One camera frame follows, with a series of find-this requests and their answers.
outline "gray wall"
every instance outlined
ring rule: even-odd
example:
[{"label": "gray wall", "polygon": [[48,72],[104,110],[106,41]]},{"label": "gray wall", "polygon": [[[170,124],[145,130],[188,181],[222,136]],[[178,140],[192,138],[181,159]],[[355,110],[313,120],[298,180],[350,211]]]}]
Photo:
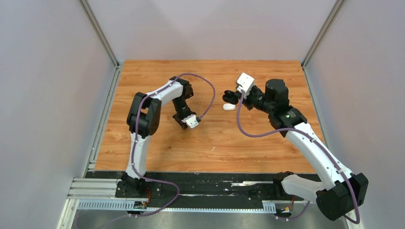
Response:
[{"label": "gray wall", "polygon": [[113,67],[78,1],[0,1],[0,228],[55,228]]},{"label": "gray wall", "polygon": [[303,60],[335,0],[89,0],[120,61]]},{"label": "gray wall", "polygon": [[328,146],[370,185],[367,229],[404,228],[405,1],[347,1],[308,66]]}]

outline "robotic arm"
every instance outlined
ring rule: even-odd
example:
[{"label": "robotic arm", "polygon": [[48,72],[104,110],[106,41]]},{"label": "robotic arm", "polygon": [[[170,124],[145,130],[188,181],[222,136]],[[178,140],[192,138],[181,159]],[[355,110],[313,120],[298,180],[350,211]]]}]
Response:
[{"label": "robotic arm", "polygon": [[[165,85],[153,92],[147,94],[141,92],[136,93],[132,101],[131,109],[127,117],[127,124],[131,132],[131,149],[134,147],[135,142],[137,142],[137,147],[135,151],[131,150],[128,166],[121,180],[124,182],[125,189],[128,189],[127,192],[134,197],[142,194],[145,181],[135,173],[132,163],[136,165],[140,175],[145,175],[149,143],[152,135],[155,134],[159,127],[161,107],[173,101],[176,110],[176,114],[173,115],[173,118],[183,130],[187,127],[195,128],[200,122],[196,113],[191,111],[186,103],[186,99],[194,95],[191,84],[181,78],[174,81],[175,78],[176,77],[170,78]],[[147,112],[140,112],[139,117],[137,117],[142,99],[151,94],[152,96],[147,98],[142,105],[142,109],[146,109]],[[136,134],[135,130],[137,122],[139,125],[138,134]]]},{"label": "robotic arm", "polygon": [[[236,91],[225,91],[223,100],[231,104],[237,104],[243,97],[243,105],[251,110],[256,108],[268,114],[271,125],[276,129],[293,128],[313,137],[312,140],[296,131],[281,131],[311,163],[317,172],[321,182],[315,182],[294,175],[292,172],[279,173],[274,179],[281,195],[289,194],[317,203],[321,212],[330,220],[336,220],[354,209],[354,203],[341,173],[349,177],[358,206],[364,202],[368,186],[367,178],[359,173],[355,175],[343,165],[321,142],[307,122],[304,115],[293,106],[289,105],[288,88],[283,80],[272,79],[266,82],[266,90],[263,93],[255,80],[243,73],[236,81]],[[319,143],[327,150],[331,158],[339,164],[340,170],[334,166],[325,152],[315,144]]]}]

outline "purple cable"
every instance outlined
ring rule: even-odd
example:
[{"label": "purple cable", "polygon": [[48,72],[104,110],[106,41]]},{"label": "purple cable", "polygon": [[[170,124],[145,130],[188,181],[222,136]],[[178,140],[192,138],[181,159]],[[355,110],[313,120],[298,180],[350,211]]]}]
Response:
[{"label": "purple cable", "polygon": [[289,217],[289,218],[279,216],[278,218],[284,222],[287,221],[287,219],[288,219],[288,221],[296,220],[296,219],[300,218],[302,215],[304,215],[304,213],[308,210],[310,203],[311,202],[308,201],[308,203],[305,205],[304,209],[297,216]]},{"label": "purple cable", "polygon": [[[200,76],[200,75],[197,75],[197,74],[194,74],[194,73],[182,73],[182,74],[178,75],[178,76],[172,81],[172,83],[173,83],[173,82],[176,82],[180,77],[182,77],[182,76],[184,76],[184,75],[196,76],[196,77],[198,77],[198,78],[200,78],[200,79],[206,81],[206,82],[213,88],[213,99],[211,100],[210,104],[208,105],[208,107],[207,107],[207,109],[204,111],[204,113],[199,117],[199,119],[202,119],[202,118],[204,117],[204,115],[208,112],[208,110],[211,108],[211,106],[212,106],[213,103],[214,103],[214,99],[215,99],[215,88],[214,88],[214,85],[213,85],[210,81],[208,81],[207,79],[205,79],[204,77],[202,77],[202,76]],[[167,89],[168,87],[170,87],[171,85],[172,85],[172,84],[170,83],[170,84],[166,85],[165,87],[161,88],[160,90],[157,90],[156,92],[157,92],[157,93],[160,93],[160,92],[166,90],[166,89]],[[144,180],[159,182],[159,183],[168,184],[168,185],[172,185],[172,186],[176,187],[177,193],[176,193],[176,195],[174,196],[174,198],[171,199],[171,201],[169,201],[167,204],[165,204],[163,207],[159,208],[158,210],[155,210],[155,211],[153,211],[153,212],[149,212],[149,213],[146,213],[146,214],[141,214],[141,215],[130,215],[130,216],[135,216],[135,217],[151,216],[151,215],[153,215],[153,214],[156,214],[156,213],[162,211],[162,210],[165,209],[168,205],[170,205],[171,203],[173,203],[173,201],[174,201],[174,200],[179,196],[179,194],[180,194],[180,188],[179,188],[179,186],[177,186],[175,183],[169,182],[169,181],[164,181],[164,180],[156,180],[156,179],[144,177],[144,176],[142,176],[142,175],[136,170],[136,168],[135,168],[134,152],[135,152],[135,147],[136,147],[136,145],[137,145],[137,140],[138,140],[138,130],[139,130],[139,126],[138,126],[138,125],[139,125],[140,111],[141,111],[141,107],[142,107],[143,103],[146,101],[146,99],[148,99],[149,97],[151,97],[151,96],[153,96],[153,95],[154,95],[154,93],[153,93],[153,94],[148,94],[148,95],[146,95],[146,96],[140,101],[140,104],[139,104],[139,108],[138,108],[138,112],[137,112],[137,119],[136,119],[136,124],[135,124],[135,142],[134,142],[134,146],[132,147],[132,157],[131,157],[132,169],[134,170],[134,172],[137,174],[138,177],[143,178]],[[119,219],[123,219],[123,218],[125,218],[125,217],[128,217],[128,215],[123,215],[123,216],[117,217],[117,218],[115,218],[115,219],[112,219],[112,220],[110,220],[109,222],[107,222],[106,224],[104,224],[104,225],[98,227],[97,229],[101,229],[101,228],[107,226],[108,224],[110,224],[110,223],[112,223],[112,222],[115,222],[115,221],[117,221],[117,220],[119,220]]]},{"label": "purple cable", "polygon": [[[246,136],[248,136],[248,137],[264,137],[264,136],[267,136],[267,135],[272,135],[272,134],[274,134],[274,133],[278,133],[278,132],[282,132],[282,131],[295,131],[295,132],[298,132],[298,133],[300,133],[300,134],[302,134],[302,135],[304,135],[305,137],[307,137],[309,140],[313,140],[313,137],[311,137],[309,134],[307,134],[307,133],[305,133],[305,132],[303,132],[303,131],[301,131],[301,130],[297,130],[297,129],[294,129],[294,128],[281,128],[281,129],[277,129],[277,130],[273,130],[273,131],[270,131],[270,132],[267,132],[267,133],[264,133],[264,134],[260,134],[260,135],[251,135],[251,134],[248,134],[248,133],[246,133],[243,129],[242,129],[242,126],[241,126],[241,124],[240,124],[240,110],[241,110],[241,107],[242,107],[242,102],[243,102],[243,99],[245,98],[245,92],[244,91],[242,91],[242,96],[241,96],[241,99],[240,99],[240,101],[239,101],[239,105],[238,105],[238,110],[237,110],[237,113],[236,113],[236,123],[238,124],[238,128],[239,128],[239,130],[244,134],[244,135],[246,135]],[[325,149],[325,147],[323,147],[323,145],[321,145],[318,141],[313,141],[324,153],[325,153],[325,155],[329,158],[329,160],[333,163],[333,165],[335,166],[335,168],[339,171],[339,170],[341,170],[341,167],[339,166],[339,164],[333,159],[333,157],[330,155],[330,153],[328,153],[328,151]],[[347,176],[343,173],[343,172],[340,172],[340,175],[343,177],[343,179],[344,179],[344,181],[346,182],[346,184],[347,184],[347,186],[349,187],[349,191],[350,191],[350,195],[352,196],[352,200],[353,200],[353,205],[354,205],[354,211],[356,212],[356,220],[353,220],[353,219],[351,219],[350,217],[348,217],[348,216],[344,216],[348,221],[350,221],[350,222],[352,222],[352,223],[354,223],[354,224],[359,224],[360,223],[360,212],[359,212],[359,206],[357,205],[357,200],[356,200],[356,195],[354,194],[354,191],[353,191],[353,187],[352,187],[352,185],[350,184],[350,181],[349,181],[349,179],[347,178]],[[297,219],[297,218],[299,218],[299,217],[301,217],[302,216],[302,214],[305,212],[307,210],[307,207],[305,207],[304,208],[304,210],[301,212],[301,214],[299,214],[298,216],[296,216],[296,217],[294,217],[294,219]]]}]

